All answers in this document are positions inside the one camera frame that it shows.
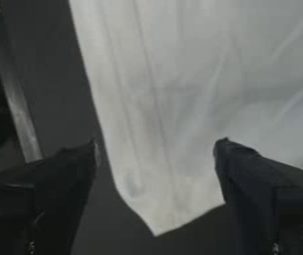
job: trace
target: white curtain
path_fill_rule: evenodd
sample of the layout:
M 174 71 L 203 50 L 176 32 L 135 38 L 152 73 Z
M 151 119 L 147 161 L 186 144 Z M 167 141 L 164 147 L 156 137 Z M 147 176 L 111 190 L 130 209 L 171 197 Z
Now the white curtain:
M 219 138 L 303 167 L 303 1 L 71 7 L 118 190 L 159 235 L 222 204 Z

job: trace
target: white fabric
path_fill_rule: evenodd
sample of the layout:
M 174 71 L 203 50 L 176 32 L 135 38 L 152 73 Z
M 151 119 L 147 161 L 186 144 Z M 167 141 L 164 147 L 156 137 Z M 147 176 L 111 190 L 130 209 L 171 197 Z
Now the white fabric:
M 219 138 L 303 167 L 303 1 L 71 6 L 118 190 L 159 235 L 222 204 Z

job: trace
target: dark wall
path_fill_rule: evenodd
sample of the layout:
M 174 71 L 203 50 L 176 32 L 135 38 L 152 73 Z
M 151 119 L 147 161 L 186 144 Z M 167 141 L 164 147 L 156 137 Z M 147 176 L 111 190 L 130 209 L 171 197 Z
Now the dark wall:
M 48 155 L 63 145 L 83 143 L 92 135 L 100 135 L 68 1 L 4 0 L 3 13 L 37 136 Z M 154 238 L 120 199 L 104 158 L 75 254 L 237 255 L 234 219 L 222 207 Z
M 1 1 L 44 155 L 95 135 L 95 109 L 65 0 Z

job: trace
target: dark object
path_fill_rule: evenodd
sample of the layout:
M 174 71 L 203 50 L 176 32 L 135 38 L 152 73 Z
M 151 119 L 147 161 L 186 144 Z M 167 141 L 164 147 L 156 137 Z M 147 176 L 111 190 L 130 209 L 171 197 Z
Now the dark object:
M 95 177 L 95 145 L 0 173 L 0 255 L 68 255 Z
M 215 169 L 242 230 L 246 255 L 303 255 L 303 170 L 223 139 Z

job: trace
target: white cloth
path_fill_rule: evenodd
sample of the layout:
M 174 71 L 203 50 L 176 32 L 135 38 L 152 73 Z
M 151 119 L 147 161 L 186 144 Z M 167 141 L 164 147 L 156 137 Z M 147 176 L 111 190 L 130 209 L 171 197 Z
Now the white cloth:
M 159 235 L 222 204 L 219 138 L 303 167 L 303 1 L 71 6 L 118 190 Z

